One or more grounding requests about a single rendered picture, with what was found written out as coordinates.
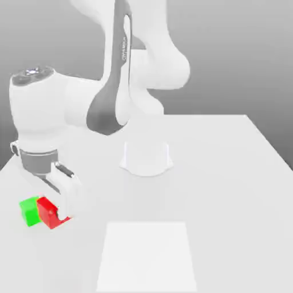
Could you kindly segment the small green cube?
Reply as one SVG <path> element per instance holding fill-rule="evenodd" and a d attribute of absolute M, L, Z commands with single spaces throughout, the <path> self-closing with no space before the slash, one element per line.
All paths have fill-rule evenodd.
<path fill-rule="evenodd" d="M 37 207 L 38 199 L 38 196 L 34 196 L 19 202 L 21 215 L 28 227 L 36 225 L 42 221 Z"/>

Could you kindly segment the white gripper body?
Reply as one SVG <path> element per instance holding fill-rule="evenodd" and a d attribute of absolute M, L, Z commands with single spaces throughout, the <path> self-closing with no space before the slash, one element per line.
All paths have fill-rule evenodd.
<path fill-rule="evenodd" d="M 75 217 L 82 199 L 81 184 L 63 173 L 50 173 L 41 178 L 44 195 L 57 207 L 58 217 Z"/>

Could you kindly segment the small red cube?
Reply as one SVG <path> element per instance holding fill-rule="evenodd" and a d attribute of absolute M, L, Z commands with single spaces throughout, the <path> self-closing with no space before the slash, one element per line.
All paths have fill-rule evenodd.
<path fill-rule="evenodd" d="M 40 219 L 50 228 L 55 229 L 61 224 L 69 221 L 71 217 L 60 220 L 58 217 L 58 208 L 49 201 L 45 196 L 40 197 L 36 201 Z"/>

